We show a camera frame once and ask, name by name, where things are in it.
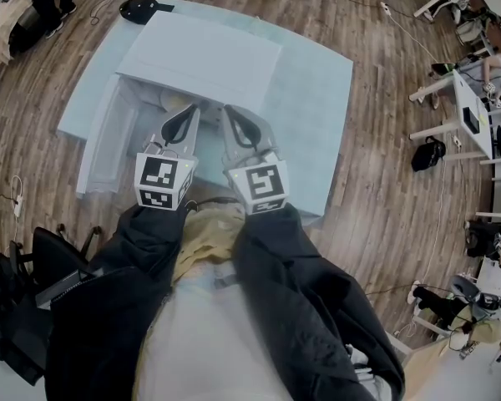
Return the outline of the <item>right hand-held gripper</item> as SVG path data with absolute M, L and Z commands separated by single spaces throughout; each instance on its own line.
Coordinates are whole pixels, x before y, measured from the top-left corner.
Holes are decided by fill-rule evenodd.
M 220 126 L 223 163 L 230 188 L 250 215 L 276 211 L 289 196 L 287 165 L 276 153 L 276 138 L 265 119 L 237 105 L 225 105 Z

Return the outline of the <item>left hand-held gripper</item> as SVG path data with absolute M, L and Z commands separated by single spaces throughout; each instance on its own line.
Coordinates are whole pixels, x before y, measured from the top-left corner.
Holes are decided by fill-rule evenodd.
M 139 206 L 176 211 L 194 177 L 200 108 L 187 104 L 164 115 L 136 155 L 134 190 Z

